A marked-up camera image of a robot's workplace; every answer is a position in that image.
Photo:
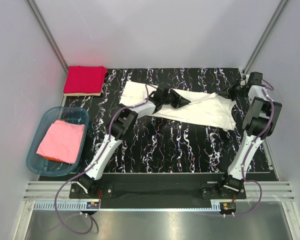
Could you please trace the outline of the white t shirt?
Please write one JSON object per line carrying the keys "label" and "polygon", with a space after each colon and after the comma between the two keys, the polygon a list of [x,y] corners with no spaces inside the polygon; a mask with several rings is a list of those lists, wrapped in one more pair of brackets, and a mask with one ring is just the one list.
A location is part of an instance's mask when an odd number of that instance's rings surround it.
{"label": "white t shirt", "polygon": [[[165,118],[183,123],[221,128],[233,131],[236,122],[232,117],[232,108],[236,103],[223,98],[216,93],[193,92],[187,90],[175,90],[179,95],[190,101],[190,104],[178,109],[170,105],[164,105],[152,117]],[[120,103],[126,106],[134,106],[147,98],[146,85],[127,81]]]}

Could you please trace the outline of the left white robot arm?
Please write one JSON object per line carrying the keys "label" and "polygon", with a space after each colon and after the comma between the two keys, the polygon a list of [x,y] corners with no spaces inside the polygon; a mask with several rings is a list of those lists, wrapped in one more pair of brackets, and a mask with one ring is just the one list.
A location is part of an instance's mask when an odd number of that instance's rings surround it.
{"label": "left white robot arm", "polygon": [[191,103],[171,88],[157,87],[147,97],[134,105],[120,104],[107,127],[104,140],[90,164],[77,178],[80,192],[87,198],[93,198],[98,193],[94,181],[101,179],[104,169],[115,150],[122,144],[127,134],[133,131],[137,119],[157,113],[164,105],[179,109]]}

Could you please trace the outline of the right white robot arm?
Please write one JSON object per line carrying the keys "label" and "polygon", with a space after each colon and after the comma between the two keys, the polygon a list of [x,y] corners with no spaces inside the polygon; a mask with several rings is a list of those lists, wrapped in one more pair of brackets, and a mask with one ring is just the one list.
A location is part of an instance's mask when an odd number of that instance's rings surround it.
{"label": "right white robot arm", "polygon": [[273,89],[271,85],[263,84],[262,73],[251,72],[244,85],[237,80],[217,93],[232,101],[239,97],[247,97],[250,100],[250,107],[242,124],[243,138],[239,150],[221,180],[215,185],[215,191],[221,198],[229,199],[241,192],[256,151],[275,129],[282,104],[269,96],[268,90]]}

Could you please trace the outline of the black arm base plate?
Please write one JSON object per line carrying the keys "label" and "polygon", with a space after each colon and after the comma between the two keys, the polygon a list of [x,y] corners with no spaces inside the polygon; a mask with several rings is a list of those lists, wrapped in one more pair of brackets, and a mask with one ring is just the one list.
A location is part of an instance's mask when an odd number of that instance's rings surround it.
{"label": "black arm base plate", "polygon": [[118,203],[155,202],[167,206],[197,207],[203,201],[246,198],[245,189],[231,198],[220,197],[215,185],[222,173],[105,173],[87,194],[72,183],[71,199],[111,200]]}

